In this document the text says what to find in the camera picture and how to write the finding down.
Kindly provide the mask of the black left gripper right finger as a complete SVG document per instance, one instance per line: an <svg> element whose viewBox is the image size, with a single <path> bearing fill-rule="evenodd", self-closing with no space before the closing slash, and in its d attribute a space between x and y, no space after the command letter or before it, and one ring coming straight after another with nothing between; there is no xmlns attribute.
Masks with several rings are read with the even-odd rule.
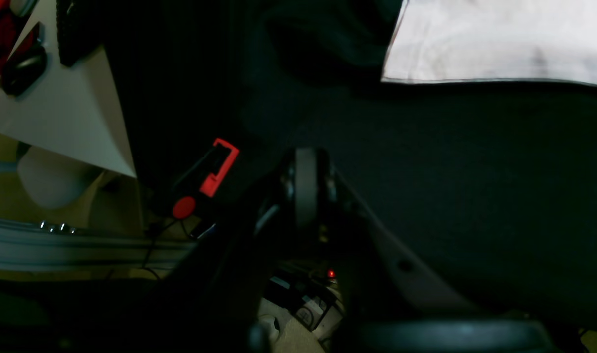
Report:
<svg viewBox="0 0 597 353"><path fill-rule="evenodd" d="M390 232L340 176L328 176L328 230L347 317L335 353L551 353L545 327L458 293Z"/></svg>

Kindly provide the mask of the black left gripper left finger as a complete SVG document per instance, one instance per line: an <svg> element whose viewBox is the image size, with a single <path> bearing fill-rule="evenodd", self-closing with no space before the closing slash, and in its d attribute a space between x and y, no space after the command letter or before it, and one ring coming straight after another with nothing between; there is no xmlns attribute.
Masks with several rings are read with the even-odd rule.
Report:
<svg viewBox="0 0 597 353"><path fill-rule="evenodd" d="M296 235L319 235L336 201L334 168L326 150L296 148L281 164L281 196Z"/></svg>

